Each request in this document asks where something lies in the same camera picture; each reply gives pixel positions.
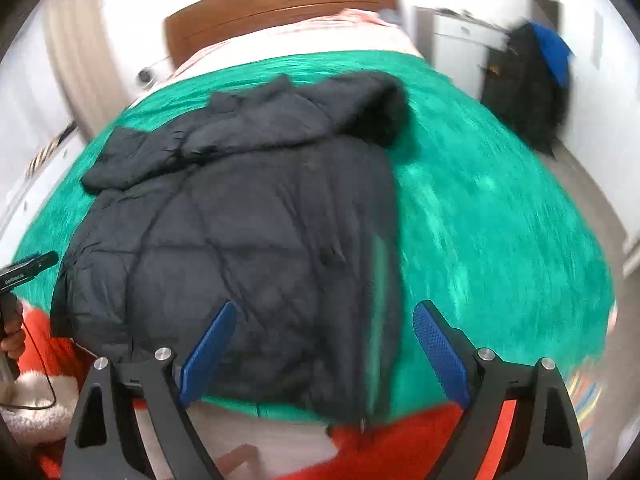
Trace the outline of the person's left hand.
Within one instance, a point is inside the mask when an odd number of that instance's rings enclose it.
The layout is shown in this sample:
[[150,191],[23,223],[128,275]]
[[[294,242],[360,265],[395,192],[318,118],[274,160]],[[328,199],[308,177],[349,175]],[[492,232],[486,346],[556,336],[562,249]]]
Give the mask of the person's left hand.
[[25,351],[26,334],[23,328],[23,305],[13,294],[1,296],[3,330],[1,350],[17,361]]

